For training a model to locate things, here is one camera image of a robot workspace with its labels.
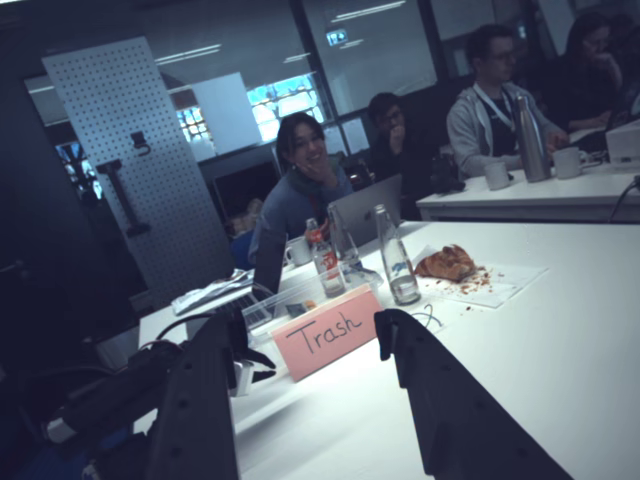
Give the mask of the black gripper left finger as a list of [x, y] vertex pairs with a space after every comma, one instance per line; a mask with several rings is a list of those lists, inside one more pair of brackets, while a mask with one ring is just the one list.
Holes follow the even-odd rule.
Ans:
[[237, 479], [228, 393], [228, 315], [207, 320], [171, 368], [149, 448], [146, 479]]

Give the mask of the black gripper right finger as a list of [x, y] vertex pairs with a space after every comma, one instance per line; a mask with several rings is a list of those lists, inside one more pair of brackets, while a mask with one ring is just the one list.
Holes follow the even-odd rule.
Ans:
[[568, 479], [568, 472], [410, 314], [374, 314], [383, 361], [407, 391], [423, 469], [436, 479]]

